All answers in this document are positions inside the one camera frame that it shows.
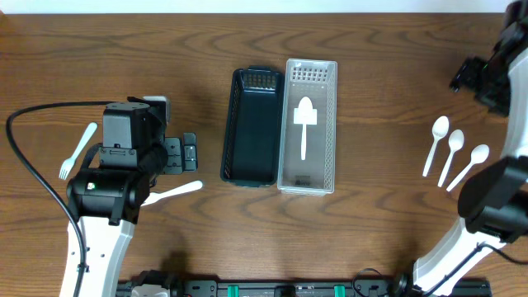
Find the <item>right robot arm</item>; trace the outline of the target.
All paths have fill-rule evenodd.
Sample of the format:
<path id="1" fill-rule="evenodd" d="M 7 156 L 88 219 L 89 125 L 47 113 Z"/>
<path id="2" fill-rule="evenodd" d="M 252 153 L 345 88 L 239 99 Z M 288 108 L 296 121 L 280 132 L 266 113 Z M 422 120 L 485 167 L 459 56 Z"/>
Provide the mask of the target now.
<path id="1" fill-rule="evenodd" d="M 450 83 L 508 119 L 500 159 L 464 184 L 459 217 L 392 285 L 392 296 L 448 296 L 490 252 L 527 234 L 527 0 L 509 3 L 490 59 L 468 58 Z"/>

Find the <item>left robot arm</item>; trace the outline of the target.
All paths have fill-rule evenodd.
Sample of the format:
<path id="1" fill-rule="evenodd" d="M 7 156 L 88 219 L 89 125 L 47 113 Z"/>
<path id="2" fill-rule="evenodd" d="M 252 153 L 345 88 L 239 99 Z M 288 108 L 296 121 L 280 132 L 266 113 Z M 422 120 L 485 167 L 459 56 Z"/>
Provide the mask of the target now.
<path id="1" fill-rule="evenodd" d="M 128 97 L 106 104 L 100 159 L 87 153 L 68 182 L 68 258 L 62 296 L 113 296 L 139 211 L 160 175 L 198 168 L 196 136 L 165 135 L 170 101 L 162 96 Z"/>

